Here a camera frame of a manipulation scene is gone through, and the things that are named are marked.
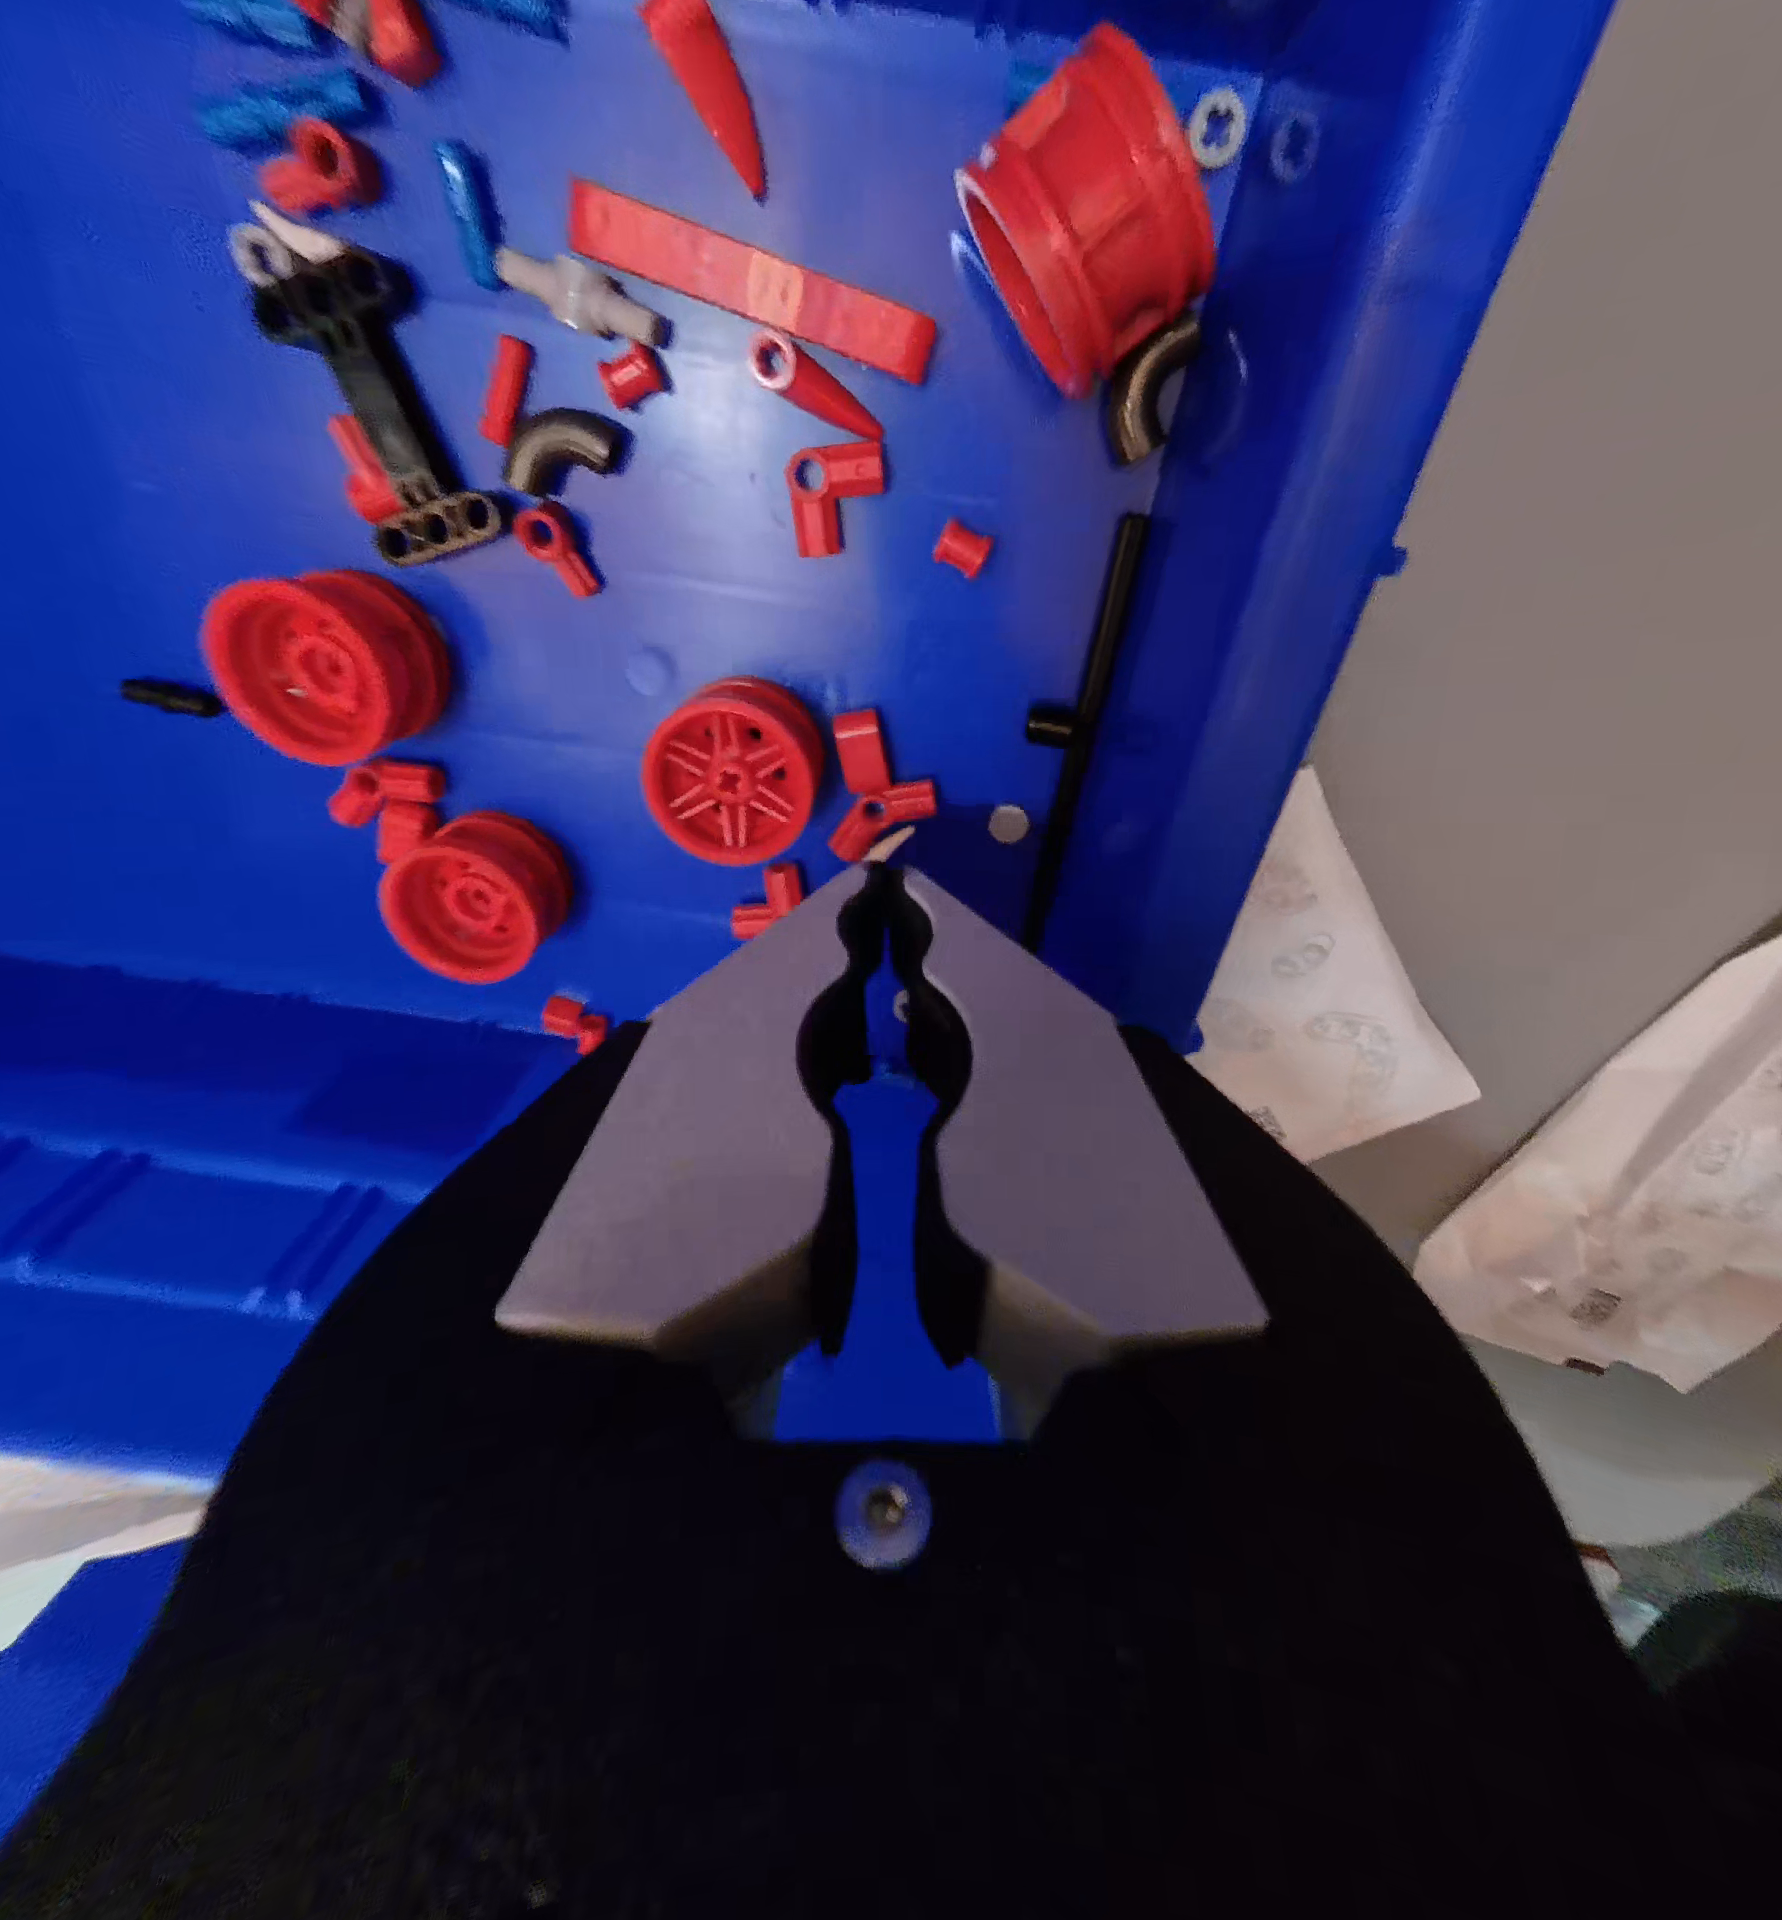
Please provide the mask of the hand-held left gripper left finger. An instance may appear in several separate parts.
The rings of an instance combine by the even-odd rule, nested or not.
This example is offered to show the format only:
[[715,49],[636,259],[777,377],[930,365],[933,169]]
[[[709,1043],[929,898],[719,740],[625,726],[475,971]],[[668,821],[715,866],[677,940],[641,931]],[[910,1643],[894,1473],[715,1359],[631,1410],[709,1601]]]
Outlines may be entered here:
[[498,1301],[499,1330],[704,1375],[771,1438],[859,1272],[841,1093],[873,1080],[880,864],[824,883],[648,1022]]

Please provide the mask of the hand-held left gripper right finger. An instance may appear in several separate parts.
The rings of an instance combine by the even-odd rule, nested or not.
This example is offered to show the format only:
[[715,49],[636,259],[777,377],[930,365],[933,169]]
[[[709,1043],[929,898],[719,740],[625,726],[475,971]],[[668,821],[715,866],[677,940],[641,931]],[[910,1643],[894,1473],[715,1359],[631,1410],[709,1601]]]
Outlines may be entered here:
[[940,1356],[1024,1438],[1068,1382],[1270,1314],[1117,1019],[914,869],[886,883],[906,1054],[935,1097],[914,1277]]

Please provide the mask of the blue plastic bin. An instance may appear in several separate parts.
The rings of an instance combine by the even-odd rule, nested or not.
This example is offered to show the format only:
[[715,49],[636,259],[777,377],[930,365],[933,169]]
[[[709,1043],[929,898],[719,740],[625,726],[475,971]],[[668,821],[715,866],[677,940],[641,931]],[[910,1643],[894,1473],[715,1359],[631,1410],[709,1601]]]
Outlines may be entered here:
[[[1166,1034],[1196,1014],[1359,613],[1404,564],[1433,432],[1611,4],[715,4],[757,108],[753,201],[635,4],[557,36],[429,4],[409,91],[186,4],[0,4],[0,1452],[217,1479],[340,1287],[575,1052],[546,995],[638,1019],[731,947],[749,876],[688,859],[638,788],[682,698],[751,674],[817,719],[876,707],[940,817],[908,856],[989,917],[1024,906],[1119,516],[1151,516],[1045,959]],[[1168,446],[1117,471],[1097,398],[1060,396],[969,240],[955,172],[1097,21],[1179,112],[1248,117],[1203,176],[1218,236]],[[782,462],[813,426],[760,395],[749,329],[655,289],[669,389],[622,471],[574,477],[607,591],[514,541],[401,574],[459,682],[412,747],[450,808],[537,821],[569,925],[517,977],[417,968],[376,909],[337,769],[131,677],[201,687],[199,618],[245,576],[389,576],[346,497],[322,362],[263,341],[229,253],[256,164],[201,108],[352,75],[399,261],[399,346],[473,487],[502,334],[534,401],[599,404],[596,346],[473,282],[434,146],[483,164],[502,231],[567,249],[591,178],[929,315],[929,377],[821,360],[887,427],[889,488],[803,560]]]
[[106,1709],[186,1551],[173,1542],[87,1563],[0,1653],[0,1843]]

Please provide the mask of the clear printed plastic bag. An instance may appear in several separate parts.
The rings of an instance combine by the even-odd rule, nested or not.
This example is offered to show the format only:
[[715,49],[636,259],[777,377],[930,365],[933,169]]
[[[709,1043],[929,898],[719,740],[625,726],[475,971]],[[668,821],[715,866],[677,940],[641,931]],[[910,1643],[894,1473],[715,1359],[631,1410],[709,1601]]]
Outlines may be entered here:
[[1188,1058],[1303,1164],[1480,1097],[1413,987],[1310,765],[1291,780]]
[[1690,1392],[1782,1328],[1782,932],[1627,1043],[1420,1246],[1463,1334]]

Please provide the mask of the red spoked wheel rim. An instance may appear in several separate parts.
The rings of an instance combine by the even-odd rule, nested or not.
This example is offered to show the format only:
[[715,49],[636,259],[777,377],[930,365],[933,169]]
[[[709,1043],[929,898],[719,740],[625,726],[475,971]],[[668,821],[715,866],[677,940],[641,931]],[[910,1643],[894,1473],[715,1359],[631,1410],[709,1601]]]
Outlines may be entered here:
[[789,687],[734,675],[695,691],[649,735],[638,787],[653,823],[723,869],[780,861],[808,831],[824,742]]

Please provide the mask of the long black axle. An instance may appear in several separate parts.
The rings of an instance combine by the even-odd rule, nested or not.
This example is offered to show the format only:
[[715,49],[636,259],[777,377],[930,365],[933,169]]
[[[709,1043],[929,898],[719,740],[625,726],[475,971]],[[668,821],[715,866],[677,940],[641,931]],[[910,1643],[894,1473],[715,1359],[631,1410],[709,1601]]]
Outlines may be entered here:
[[1044,948],[1047,919],[1060,891],[1098,726],[1111,701],[1119,653],[1138,600],[1149,535],[1151,516],[1119,516],[1089,632],[1079,695],[1067,705],[1038,702],[1026,714],[1026,742],[1060,756],[1023,907],[1023,947],[1032,953]]

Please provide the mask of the scattered small red connectors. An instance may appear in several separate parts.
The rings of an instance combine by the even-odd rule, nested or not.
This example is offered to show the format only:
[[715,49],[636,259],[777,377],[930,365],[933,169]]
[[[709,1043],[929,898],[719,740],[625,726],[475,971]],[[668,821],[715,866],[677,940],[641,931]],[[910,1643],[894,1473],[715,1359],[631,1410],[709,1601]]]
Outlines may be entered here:
[[[352,134],[352,125],[362,122],[366,111],[366,96],[348,72],[311,75],[280,93],[266,91],[257,104],[240,107],[240,117],[260,114],[262,120],[256,129],[257,146],[276,148],[276,157],[260,170],[260,201],[304,225],[314,214],[376,203],[383,188],[376,151]],[[607,266],[582,255],[574,257],[607,274]],[[658,349],[625,344],[622,354],[598,368],[599,382],[617,408],[636,407],[644,396],[663,387]],[[503,460],[516,423],[531,415],[523,401],[533,365],[534,352],[529,343],[507,334],[498,341],[480,434],[503,454]],[[337,429],[341,416],[334,419],[334,432],[350,462]],[[801,556],[826,559],[843,550],[844,504],[886,490],[883,444],[846,437],[789,458],[784,487],[792,537]],[[551,569],[574,596],[593,597],[603,591],[599,572],[557,497],[521,494],[520,511],[510,514],[505,508],[505,514],[503,535],[512,535],[529,559]],[[415,761],[402,763],[383,754],[346,765],[346,778],[331,808],[340,823],[376,826],[376,852],[384,871],[441,828],[438,801],[444,791],[436,769]]]

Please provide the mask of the dark curved pipe piece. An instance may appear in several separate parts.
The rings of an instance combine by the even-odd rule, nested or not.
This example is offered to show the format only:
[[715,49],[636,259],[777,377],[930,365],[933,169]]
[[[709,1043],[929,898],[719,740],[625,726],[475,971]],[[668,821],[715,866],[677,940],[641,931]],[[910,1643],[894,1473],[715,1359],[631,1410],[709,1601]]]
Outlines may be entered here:
[[1129,469],[1164,451],[1166,391],[1191,369],[1201,346],[1201,315],[1188,307],[1119,362],[1103,407],[1106,442],[1116,469]]
[[607,415],[571,407],[531,413],[512,432],[503,484],[534,499],[554,497],[575,472],[611,477],[631,448],[631,429]]

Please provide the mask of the red pointed piece with hole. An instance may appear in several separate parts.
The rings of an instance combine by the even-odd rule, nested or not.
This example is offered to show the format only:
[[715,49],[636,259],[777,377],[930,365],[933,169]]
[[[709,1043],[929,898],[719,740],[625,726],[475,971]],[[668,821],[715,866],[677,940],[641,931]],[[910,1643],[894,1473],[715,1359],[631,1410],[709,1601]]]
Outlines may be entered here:
[[841,432],[848,439],[883,442],[880,416],[801,343],[760,329],[749,343],[749,372],[763,391]]

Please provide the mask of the black angled beam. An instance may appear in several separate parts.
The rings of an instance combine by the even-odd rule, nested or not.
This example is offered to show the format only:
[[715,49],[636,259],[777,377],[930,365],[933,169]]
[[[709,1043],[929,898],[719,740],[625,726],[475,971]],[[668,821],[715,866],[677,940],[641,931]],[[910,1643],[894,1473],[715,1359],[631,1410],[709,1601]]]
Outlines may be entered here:
[[378,555],[399,569],[459,556],[507,529],[503,504],[465,487],[399,352],[394,324],[412,302],[408,272],[362,249],[299,265],[253,291],[260,332],[316,354],[340,387],[350,494]]

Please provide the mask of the grey axle connector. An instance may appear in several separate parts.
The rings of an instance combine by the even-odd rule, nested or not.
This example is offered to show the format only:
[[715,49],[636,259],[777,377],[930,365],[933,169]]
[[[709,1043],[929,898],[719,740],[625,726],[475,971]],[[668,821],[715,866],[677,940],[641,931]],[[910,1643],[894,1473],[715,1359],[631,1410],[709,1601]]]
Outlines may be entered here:
[[496,275],[575,332],[651,349],[668,344],[663,315],[632,299],[612,277],[574,255],[542,259],[499,246]]

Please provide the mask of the long flat red beam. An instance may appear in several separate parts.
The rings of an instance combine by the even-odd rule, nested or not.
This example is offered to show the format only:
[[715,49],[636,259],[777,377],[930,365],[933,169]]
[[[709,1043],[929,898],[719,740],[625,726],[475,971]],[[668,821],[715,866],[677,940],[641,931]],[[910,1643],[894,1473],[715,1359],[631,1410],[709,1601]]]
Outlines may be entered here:
[[571,176],[574,253],[619,275],[780,330],[908,387],[930,375],[937,322],[857,283]]

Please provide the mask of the blue axle pin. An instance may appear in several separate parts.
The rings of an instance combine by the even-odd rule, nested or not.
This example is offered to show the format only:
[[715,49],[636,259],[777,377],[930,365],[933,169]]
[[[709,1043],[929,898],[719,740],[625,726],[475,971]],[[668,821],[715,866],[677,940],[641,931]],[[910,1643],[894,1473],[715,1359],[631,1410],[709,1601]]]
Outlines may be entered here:
[[492,291],[505,289],[499,272],[502,225],[496,196],[483,160],[465,141],[440,137],[432,143],[444,199],[465,255],[470,279]]

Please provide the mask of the small white claw piece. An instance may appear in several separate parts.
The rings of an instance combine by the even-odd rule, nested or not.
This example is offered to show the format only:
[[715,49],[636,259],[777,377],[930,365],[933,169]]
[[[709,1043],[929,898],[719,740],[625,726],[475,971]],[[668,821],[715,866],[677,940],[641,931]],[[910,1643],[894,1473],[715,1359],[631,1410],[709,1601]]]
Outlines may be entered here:
[[236,274],[263,289],[300,275],[307,266],[325,266],[348,244],[319,228],[309,228],[263,201],[250,203],[253,218],[230,229],[229,246]]

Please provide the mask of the red pointed panel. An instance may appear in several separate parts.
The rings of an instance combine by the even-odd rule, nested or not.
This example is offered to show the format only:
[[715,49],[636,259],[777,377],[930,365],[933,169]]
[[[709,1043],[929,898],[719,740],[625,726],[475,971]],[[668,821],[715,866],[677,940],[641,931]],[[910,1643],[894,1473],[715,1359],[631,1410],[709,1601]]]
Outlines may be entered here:
[[731,43],[709,1],[641,1],[638,18],[691,107],[751,199],[766,199],[760,125]]

